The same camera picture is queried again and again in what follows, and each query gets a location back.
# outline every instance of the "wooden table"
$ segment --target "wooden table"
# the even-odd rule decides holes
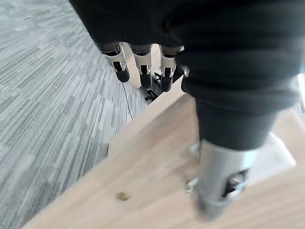
[[[25,229],[304,229],[305,129],[284,111],[273,131],[297,167],[248,188],[212,223],[199,222],[182,182],[196,173],[194,101],[175,83],[110,142],[109,156]],[[123,192],[127,201],[117,194]]]

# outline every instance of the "robotic hand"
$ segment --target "robotic hand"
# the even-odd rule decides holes
[[[198,212],[212,220],[244,190],[247,173],[278,112],[298,92],[305,2],[299,0],[70,0],[118,79],[130,44],[141,83],[151,86],[151,44],[162,50],[162,89],[175,61],[189,69],[183,88],[196,100]]]

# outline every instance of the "small hole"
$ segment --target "small hole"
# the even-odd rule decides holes
[[[120,201],[127,201],[129,200],[130,196],[127,193],[120,192],[116,194],[116,198]]]

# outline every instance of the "black cable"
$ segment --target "black cable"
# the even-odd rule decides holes
[[[132,118],[133,120],[133,116],[132,116],[132,112],[130,111],[130,107],[129,107],[129,103],[128,103],[128,99],[127,99],[127,93],[126,93],[126,89],[125,89],[125,86],[122,82],[122,85],[123,85],[123,88],[124,88],[124,91],[125,91],[125,98],[126,98],[126,102],[127,102],[127,106],[128,106],[128,110],[129,110],[129,114],[130,114],[130,117]]]

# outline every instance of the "floor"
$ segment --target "floor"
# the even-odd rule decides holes
[[[18,229],[106,157],[146,102],[68,1],[0,2],[0,229]]]

